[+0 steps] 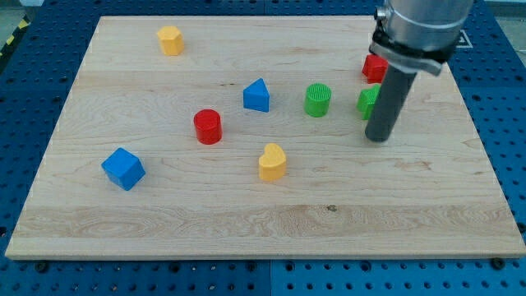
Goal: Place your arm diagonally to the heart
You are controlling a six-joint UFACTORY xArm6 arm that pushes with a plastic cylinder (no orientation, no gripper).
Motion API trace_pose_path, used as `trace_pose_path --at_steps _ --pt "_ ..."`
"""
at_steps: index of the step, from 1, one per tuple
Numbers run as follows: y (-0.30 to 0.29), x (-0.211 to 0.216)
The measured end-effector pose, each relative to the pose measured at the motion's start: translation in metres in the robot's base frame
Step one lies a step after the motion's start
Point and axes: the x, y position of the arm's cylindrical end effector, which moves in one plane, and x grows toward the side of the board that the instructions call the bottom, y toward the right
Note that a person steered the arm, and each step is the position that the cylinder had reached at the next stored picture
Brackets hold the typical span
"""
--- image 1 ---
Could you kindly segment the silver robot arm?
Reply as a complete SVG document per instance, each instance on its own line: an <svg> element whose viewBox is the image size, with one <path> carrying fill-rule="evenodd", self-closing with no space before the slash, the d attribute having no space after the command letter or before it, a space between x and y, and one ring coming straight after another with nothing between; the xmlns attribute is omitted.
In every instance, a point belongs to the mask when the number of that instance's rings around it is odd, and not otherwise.
<svg viewBox="0 0 526 296"><path fill-rule="evenodd" d="M459 42L473 0L385 0L369 51L402 72L438 76Z"/></svg>

